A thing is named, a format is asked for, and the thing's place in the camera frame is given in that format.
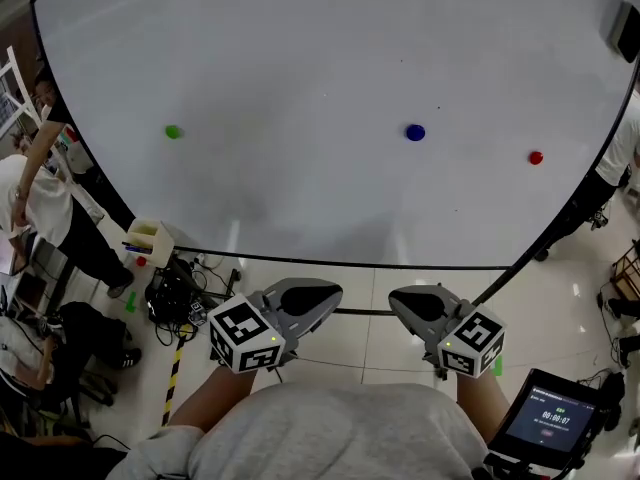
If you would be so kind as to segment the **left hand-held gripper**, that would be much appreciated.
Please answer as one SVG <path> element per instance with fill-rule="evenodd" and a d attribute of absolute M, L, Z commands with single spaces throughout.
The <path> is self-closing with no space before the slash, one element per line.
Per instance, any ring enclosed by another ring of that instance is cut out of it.
<path fill-rule="evenodd" d="M 300 339 L 339 306 L 343 288 L 315 278 L 285 278 L 208 313 L 211 357 L 234 373 L 273 370 L 297 358 Z"/>

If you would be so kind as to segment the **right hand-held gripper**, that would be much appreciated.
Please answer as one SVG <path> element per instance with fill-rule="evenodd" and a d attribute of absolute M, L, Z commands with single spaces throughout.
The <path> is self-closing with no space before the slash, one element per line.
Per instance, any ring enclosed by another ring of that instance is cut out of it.
<path fill-rule="evenodd" d="M 405 328 L 423 341 L 423 359 L 440 379 L 450 373 L 478 378 L 502 354 L 504 322 L 441 285 L 395 289 L 388 300 Z"/>

